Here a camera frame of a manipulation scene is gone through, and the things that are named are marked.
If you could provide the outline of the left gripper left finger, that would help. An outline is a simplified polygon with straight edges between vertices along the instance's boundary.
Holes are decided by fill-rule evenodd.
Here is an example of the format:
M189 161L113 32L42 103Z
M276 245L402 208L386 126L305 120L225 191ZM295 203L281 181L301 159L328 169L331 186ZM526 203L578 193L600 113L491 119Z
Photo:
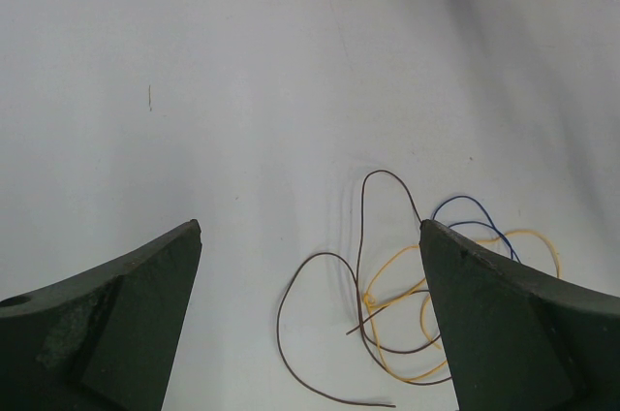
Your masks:
M1 302L4 410L159 410L202 252L190 220Z

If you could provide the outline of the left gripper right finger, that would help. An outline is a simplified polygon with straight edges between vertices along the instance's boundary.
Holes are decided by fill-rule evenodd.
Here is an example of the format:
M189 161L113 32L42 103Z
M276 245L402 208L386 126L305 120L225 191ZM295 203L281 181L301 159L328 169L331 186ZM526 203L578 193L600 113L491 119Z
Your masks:
M460 409L618 409L618 298L435 220L421 224L420 252Z

